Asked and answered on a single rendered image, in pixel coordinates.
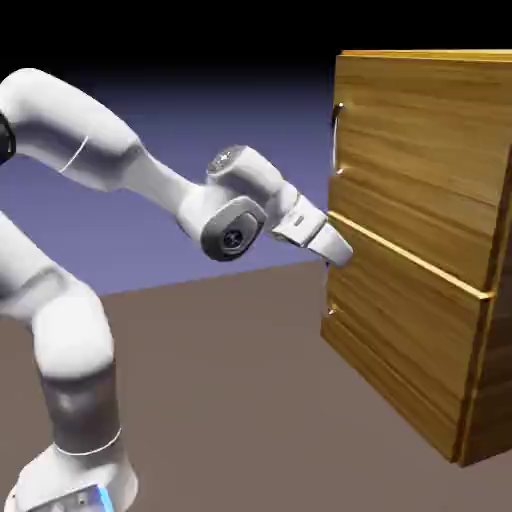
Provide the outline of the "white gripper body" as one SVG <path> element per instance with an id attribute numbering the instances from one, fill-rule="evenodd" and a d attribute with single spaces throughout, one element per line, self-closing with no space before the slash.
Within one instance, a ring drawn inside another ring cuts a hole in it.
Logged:
<path id="1" fill-rule="evenodd" d="M 336 228 L 326 222 L 307 245 L 307 249 L 323 258 L 328 264 L 345 266 L 353 256 L 350 244 Z"/>

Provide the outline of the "light wood cabinet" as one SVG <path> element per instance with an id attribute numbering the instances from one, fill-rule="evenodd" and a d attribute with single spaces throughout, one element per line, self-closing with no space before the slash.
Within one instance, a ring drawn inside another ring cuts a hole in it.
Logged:
<path id="1" fill-rule="evenodd" d="M 440 454 L 512 450 L 512 49 L 336 60 L 323 338 Z"/>

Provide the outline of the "short wood cabinet door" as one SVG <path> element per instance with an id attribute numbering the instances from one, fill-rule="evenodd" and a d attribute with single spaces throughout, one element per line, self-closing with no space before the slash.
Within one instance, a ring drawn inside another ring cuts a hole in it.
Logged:
<path id="1" fill-rule="evenodd" d="M 354 256 L 328 270 L 327 338 L 430 444 L 460 462 L 492 294 L 349 223 L 330 222 L 353 245 Z"/>

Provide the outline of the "tall wood cabinet door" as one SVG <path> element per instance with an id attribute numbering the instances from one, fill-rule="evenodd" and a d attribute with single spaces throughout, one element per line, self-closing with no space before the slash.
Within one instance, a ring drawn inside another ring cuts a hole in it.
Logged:
<path id="1" fill-rule="evenodd" d="M 487 291 L 510 180 L 512 53 L 346 52 L 329 207 Z"/>

